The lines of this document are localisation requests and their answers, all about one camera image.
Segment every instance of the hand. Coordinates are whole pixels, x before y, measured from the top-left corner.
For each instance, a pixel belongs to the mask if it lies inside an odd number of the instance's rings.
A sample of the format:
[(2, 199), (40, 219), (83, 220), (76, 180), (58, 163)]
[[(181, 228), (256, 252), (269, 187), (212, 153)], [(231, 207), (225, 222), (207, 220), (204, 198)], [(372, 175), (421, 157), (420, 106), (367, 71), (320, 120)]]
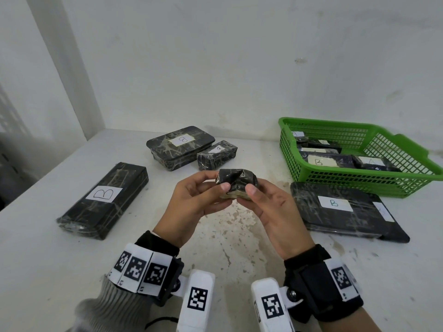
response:
[(259, 178), (258, 183), (263, 192), (247, 184), (252, 201), (238, 198), (237, 202), (257, 215), (277, 254), (287, 260), (314, 247), (292, 196), (265, 179)]
[(152, 232), (180, 248), (191, 238), (202, 216), (231, 205), (232, 199), (220, 198), (231, 188), (229, 183), (205, 182), (217, 178), (217, 174), (217, 171), (200, 171), (179, 181), (163, 217)]

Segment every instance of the green plastic basket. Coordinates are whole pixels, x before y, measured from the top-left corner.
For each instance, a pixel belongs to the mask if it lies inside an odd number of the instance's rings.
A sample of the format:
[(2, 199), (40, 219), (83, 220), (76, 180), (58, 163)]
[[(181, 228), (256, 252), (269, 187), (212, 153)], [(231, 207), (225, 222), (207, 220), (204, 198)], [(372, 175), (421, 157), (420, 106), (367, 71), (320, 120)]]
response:
[[(405, 198), (431, 181), (443, 181), (443, 169), (428, 151), (402, 134), (380, 126), (341, 121), (280, 118), (280, 149), (294, 181), (346, 185), (380, 196)], [(307, 163), (292, 131), (315, 139), (337, 141), (342, 154), (386, 157), (402, 172), (323, 167)]]

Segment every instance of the right hand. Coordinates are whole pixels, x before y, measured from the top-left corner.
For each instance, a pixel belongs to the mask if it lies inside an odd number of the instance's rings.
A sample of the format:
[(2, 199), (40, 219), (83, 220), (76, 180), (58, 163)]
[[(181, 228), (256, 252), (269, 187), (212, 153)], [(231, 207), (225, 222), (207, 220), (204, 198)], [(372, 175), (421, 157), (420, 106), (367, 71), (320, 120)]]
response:
[(287, 260), (313, 248), (315, 243), (292, 196), (265, 179), (259, 178), (258, 183), (262, 191), (246, 185), (252, 201), (237, 198), (237, 202), (257, 215), (277, 254)]

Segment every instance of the left hand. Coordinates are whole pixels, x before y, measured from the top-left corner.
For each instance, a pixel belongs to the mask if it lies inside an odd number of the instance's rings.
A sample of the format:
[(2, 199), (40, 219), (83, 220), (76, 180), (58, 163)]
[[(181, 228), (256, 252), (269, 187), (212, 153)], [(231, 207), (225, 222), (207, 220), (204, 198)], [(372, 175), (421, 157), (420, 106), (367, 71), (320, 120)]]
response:
[(231, 188), (229, 183), (206, 182), (217, 175), (217, 171), (200, 171), (178, 182), (163, 217), (152, 232), (180, 248), (191, 238), (202, 216), (231, 205), (232, 199), (220, 198)]

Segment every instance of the gray knit sleeve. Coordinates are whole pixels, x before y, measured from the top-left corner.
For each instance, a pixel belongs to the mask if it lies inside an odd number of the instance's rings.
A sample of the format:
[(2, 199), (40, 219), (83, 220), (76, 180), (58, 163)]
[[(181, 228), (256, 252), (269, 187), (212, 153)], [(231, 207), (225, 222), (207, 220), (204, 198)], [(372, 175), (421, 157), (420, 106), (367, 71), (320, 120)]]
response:
[(75, 308), (75, 323), (69, 331), (144, 332), (151, 304), (150, 297), (119, 289), (105, 276), (99, 296)]

